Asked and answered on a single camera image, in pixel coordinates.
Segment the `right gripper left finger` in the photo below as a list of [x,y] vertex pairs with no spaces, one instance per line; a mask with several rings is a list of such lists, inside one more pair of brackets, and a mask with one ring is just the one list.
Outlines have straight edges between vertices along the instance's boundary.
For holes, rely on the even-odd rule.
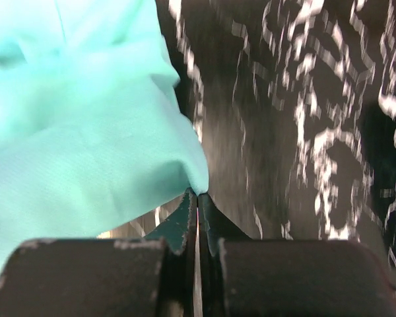
[[0,275],[0,316],[192,316],[197,198],[141,239],[36,239]]

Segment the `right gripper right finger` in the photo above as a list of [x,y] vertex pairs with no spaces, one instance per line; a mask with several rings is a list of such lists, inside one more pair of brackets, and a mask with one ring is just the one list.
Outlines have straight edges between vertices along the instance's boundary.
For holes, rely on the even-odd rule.
[[396,316],[375,255],[346,240],[254,240],[197,199],[205,316]]

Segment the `teal t shirt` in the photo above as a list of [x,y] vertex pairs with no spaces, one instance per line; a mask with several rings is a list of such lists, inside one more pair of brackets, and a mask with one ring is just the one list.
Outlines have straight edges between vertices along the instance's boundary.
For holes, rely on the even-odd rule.
[[154,1],[0,1],[0,274],[208,190],[178,80]]

